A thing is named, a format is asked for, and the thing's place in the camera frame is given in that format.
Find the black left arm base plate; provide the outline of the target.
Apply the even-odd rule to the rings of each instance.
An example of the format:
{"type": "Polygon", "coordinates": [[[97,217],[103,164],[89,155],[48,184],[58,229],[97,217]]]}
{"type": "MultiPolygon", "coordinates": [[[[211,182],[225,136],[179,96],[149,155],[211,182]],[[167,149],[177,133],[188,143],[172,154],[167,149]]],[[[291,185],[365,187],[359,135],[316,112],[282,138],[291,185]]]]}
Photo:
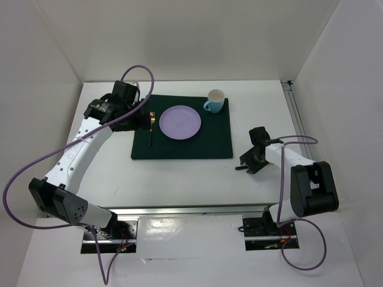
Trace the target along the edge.
{"type": "Polygon", "coordinates": [[[133,240],[136,239],[135,224],[135,221],[120,221],[117,218],[112,218],[104,228],[81,223],[84,227],[83,239],[87,241],[94,240],[93,233],[90,230],[90,227],[92,227],[98,240],[133,240]]]}

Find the lilac plastic plate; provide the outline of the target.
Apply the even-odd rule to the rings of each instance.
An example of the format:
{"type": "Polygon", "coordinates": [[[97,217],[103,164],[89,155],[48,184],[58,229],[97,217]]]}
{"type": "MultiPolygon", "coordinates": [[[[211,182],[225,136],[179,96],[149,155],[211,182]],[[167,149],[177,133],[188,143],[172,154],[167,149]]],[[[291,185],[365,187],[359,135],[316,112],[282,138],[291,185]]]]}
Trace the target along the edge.
{"type": "Polygon", "coordinates": [[[172,106],[160,116],[159,127],[162,133],[178,141],[192,138],[202,124],[199,113],[185,105],[172,106]]]}

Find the dark green cloth placemat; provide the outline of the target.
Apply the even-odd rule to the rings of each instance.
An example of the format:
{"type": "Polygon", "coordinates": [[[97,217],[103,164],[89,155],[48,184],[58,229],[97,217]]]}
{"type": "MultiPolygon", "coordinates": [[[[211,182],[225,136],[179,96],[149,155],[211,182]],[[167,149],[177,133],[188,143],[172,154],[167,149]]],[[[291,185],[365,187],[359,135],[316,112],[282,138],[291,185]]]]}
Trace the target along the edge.
{"type": "Polygon", "coordinates": [[[152,144],[148,146],[149,130],[134,133],[131,159],[174,160],[174,159],[226,159],[233,157],[230,132],[229,100],[224,101],[218,114],[203,108],[205,97],[151,95],[149,106],[156,114],[152,144]],[[185,140],[171,139],[160,130],[159,118],[168,108],[184,105],[196,110],[202,120],[199,131],[185,140]]]}

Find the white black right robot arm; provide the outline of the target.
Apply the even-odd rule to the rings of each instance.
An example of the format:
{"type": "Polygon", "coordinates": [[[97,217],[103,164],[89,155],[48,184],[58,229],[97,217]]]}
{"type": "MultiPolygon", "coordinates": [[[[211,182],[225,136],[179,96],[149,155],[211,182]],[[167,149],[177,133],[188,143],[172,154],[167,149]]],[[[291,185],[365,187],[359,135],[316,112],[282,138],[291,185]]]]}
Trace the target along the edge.
{"type": "Polygon", "coordinates": [[[252,148],[240,157],[240,168],[254,175],[268,164],[281,171],[279,202],[262,216],[239,228],[247,236],[276,236],[286,225],[307,216],[334,212],[339,207],[332,168],[290,148],[287,137],[272,139],[265,127],[249,131],[252,148]]]}

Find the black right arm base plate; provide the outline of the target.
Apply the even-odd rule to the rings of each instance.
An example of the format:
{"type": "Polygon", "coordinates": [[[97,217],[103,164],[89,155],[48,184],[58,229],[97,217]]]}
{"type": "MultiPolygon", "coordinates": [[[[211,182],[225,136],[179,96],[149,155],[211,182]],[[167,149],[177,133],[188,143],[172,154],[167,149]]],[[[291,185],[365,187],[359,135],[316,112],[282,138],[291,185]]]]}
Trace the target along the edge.
{"type": "Polygon", "coordinates": [[[297,234],[294,224],[278,228],[273,220],[264,216],[261,218],[243,218],[242,226],[238,228],[238,231],[244,233],[245,237],[290,237],[297,234]]]}

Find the light blue mug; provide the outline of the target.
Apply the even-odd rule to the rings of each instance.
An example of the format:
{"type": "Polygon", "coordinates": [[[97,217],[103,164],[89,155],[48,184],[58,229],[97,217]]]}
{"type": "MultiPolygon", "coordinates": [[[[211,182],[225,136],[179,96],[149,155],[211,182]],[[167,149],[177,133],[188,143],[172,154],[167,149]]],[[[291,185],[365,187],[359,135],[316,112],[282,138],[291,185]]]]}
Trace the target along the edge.
{"type": "Polygon", "coordinates": [[[208,93],[208,100],[204,103],[204,110],[211,112],[213,114],[218,114],[225,101],[225,94],[223,91],[214,89],[208,93]]]}

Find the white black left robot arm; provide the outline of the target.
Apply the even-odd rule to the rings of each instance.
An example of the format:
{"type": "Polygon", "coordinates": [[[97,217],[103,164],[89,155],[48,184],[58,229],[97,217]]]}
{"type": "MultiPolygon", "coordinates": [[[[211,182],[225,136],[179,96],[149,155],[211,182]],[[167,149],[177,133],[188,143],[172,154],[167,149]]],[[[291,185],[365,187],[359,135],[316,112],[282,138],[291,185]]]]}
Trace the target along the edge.
{"type": "Polygon", "coordinates": [[[91,225],[106,239],[128,229],[116,213],[89,203],[77,193],[95,155],[114,132],[149,128],[148,105],[124,120],[115,121],[136,108],[142,102],[139,97],[138,83],[116,81],[111,93],[89,103],[73,140],[74,145],[66,149],[42,179],[33,178],[29,184],[39,210],[71,225],[91,225]]]}

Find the gold fork black handle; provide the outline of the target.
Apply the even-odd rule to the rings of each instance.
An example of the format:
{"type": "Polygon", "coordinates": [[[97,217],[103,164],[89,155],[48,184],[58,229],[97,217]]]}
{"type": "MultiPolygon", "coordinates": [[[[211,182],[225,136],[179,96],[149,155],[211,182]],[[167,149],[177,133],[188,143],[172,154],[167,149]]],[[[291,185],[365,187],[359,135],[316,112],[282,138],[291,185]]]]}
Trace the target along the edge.
{"type": "Polygon", "coordinates": [[[154,111],[150,112],[150,132],[148,137],[148,147],[152,146],[152,137],[153,137],[153,126],[156,122],[156,113],[154,111]]]}

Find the gold knife black handle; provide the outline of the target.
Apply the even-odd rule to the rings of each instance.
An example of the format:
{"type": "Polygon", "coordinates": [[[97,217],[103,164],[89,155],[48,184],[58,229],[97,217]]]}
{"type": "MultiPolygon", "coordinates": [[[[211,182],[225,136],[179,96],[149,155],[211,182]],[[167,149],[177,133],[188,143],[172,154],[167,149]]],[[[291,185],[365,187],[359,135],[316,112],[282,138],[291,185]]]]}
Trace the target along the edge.
{"type": "MultiPolygon", "coordinates": [[[[260,166],[261,168],[259,168],[258,170],[264,168],[265,166],[270,166],[270,165],[273,165],[273,164],[272,164],[272,163],[259,164],[259,166],[260,166]]],[[[250,170],[250,168],[249,168],[248,166],[246,166],[246,165],[235,167],[235,170],[245,170],[245,169],[250,170]]]]}

